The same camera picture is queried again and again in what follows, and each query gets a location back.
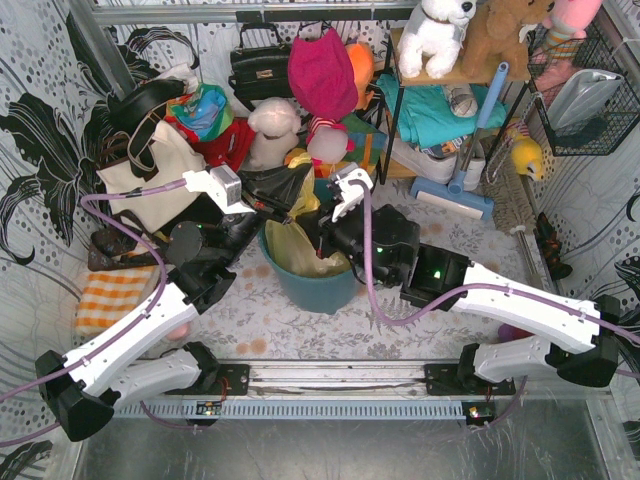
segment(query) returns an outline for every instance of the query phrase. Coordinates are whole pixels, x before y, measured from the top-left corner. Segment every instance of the white stuffed dog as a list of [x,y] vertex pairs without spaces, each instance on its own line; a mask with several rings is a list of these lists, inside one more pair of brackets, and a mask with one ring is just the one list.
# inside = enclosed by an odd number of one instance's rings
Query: white stuffed dog
[[269,98],[249,115],[249,127],[256,132],[249,152],[250,170],[268,170],[284,164],[287,152],[298,144],[300,117],[283,98]]
[[475,13],[476,0],[421,0],[411,12],[398,44],[402,76],[420,74],[423,54],[431,57],[425,68],[431,78],[449,73]]

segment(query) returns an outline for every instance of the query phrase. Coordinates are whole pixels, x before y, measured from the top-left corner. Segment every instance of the black handbag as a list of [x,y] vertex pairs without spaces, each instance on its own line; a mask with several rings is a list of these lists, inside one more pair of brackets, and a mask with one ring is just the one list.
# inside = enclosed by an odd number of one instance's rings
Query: black handbag
[[[276,35],[277,45],[244,48],[243,34],[247,30],[271,30]],[[253,111],[251,100],[271,97],[291,98],[287,66],[291,47],[282,41],[278,29],[272,23],[247,23],[240,30],[240,46],[229,54],[233,75],[229,85],[235,96]]]

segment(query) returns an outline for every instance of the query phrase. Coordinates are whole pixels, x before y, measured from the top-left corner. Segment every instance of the black wire basket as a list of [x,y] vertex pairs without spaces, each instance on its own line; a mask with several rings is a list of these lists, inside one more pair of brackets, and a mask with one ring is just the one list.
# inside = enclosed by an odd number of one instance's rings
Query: black wire basket
[[[553,47],[545,44],[546,33],[546,29],[539,27],[531,43],[529,72],[532,81],[529,88],[532,92],[540,91],[543,96],[536,101],[536,106],[553,155],[609,155],[640,121],[640,100],[626,72],[611,55],[613,49],[595,25],[587,28],[584,40],[569,40]],[[554,130],[547,109],[562,90],[567,72],[584,68],[616,73],[623,81],[595,115]]]

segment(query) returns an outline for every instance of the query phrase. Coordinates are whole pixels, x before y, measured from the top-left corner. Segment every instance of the pink hat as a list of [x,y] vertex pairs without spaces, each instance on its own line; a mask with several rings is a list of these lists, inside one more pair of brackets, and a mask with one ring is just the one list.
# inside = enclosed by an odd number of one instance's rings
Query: pink hat
[[353,67],[334,28],[313,42],[296,37],[288,73],[296,99],[315,116],[340,120],[358,103]]

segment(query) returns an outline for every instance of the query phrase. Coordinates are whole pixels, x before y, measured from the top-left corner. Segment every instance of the orange checkered towel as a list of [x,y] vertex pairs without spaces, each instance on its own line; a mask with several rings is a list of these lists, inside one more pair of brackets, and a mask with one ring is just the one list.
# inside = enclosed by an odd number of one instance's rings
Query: orange checkered towel
[[91,272],[76,312],[76,332],[96,335],[136,308],[155,289],[156,266]]

